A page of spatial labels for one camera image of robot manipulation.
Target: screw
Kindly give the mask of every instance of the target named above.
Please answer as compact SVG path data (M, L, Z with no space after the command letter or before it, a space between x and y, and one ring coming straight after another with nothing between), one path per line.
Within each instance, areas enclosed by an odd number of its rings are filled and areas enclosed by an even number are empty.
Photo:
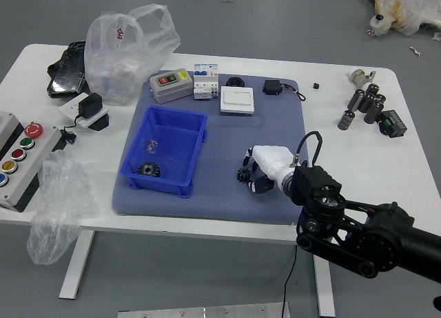
M318 231L318 223L315 220L308 220L306 222L305 226L309 232L317 232Z

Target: white stuffed toy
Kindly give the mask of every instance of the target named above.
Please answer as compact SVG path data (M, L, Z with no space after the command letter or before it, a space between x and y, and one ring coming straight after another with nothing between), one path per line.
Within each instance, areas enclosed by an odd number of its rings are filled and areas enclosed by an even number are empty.
M375 12L369 22L373 36L390 28L411 35L425 23L441 29L441 0L375 0Z

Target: gray floor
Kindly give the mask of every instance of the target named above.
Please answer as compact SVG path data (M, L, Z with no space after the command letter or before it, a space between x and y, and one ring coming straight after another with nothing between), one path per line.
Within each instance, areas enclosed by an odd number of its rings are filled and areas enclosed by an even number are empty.
M126 13L149 3L168 5L182 39L177 52L390 68L441 188L441 42L431 39L431 28L369 39L371 0L0 2L0 79L26 45L82 40L102 12ZM34 266L25 248L28 233L27 227L0 226L2 317L115 317L119 310L281 301L294 252L282 245L98 233L78 297L66 301L57 297L72 248L52 266ZM288 287L293 317L318 315L311 274L311 257L299 251ZM331 265L331 276L338 317L441 317L431 305L440 285L410 272L396 268L366 280Z

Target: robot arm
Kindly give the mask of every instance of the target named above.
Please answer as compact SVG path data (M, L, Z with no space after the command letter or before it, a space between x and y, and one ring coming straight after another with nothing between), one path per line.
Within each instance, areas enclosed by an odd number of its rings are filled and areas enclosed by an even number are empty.
M301 146L310 135L319 142L311 167L298 163ZM373 206L346 201L340 195L341 185L314 165L321 143L320 134L310 132L294 155L286 147L254 146L245 155L238 180L257 194L277 183L294 204L303 207L297 225L302 249L366 278L400 266L441 283L441 237L412 227L414 218L396 202ZM264 173L255 181L246 168L251 157L252 171L260 167ZM365 213L367 220L352 219L346 209Z

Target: gear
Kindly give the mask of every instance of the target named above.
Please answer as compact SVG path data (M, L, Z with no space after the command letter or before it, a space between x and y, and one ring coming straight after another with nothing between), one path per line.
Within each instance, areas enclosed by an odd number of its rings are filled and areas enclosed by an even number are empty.
M237 171L237 180L239 180L239 182L249 183L250 177L251 177L251 174L250 174L248 168L240 168Z
M142 163L136 170L136 173L138 173L139 175L147 175L149 177L161 176L158 164L154 163L153 161Z

